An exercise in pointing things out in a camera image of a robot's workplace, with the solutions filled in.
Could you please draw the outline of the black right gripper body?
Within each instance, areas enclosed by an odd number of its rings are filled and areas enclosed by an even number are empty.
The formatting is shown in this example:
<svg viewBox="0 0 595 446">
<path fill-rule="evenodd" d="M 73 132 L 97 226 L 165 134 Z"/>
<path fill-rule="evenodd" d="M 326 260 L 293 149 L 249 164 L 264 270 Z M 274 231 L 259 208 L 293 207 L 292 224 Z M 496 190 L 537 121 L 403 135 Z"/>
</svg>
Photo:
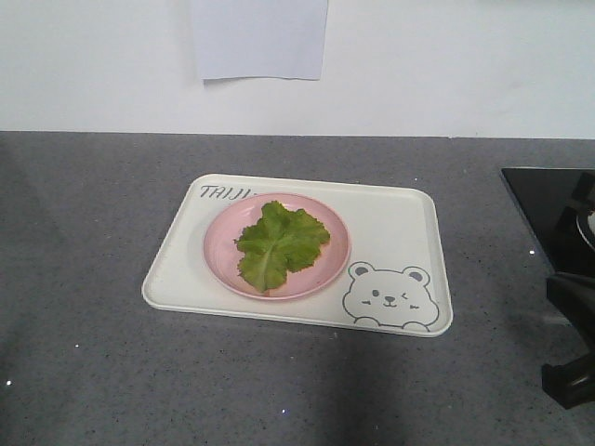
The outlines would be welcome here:
<svg viewBox="0 0 595 446">
<path fill-rule="evenodd" d="M 558 272 L 547 278 L 547 299 L 577 330 L 588 347 L 563 365 L 544 364 L 542 388 L 564 409 L 594 401 L 594 279 Z"/>
</svg>

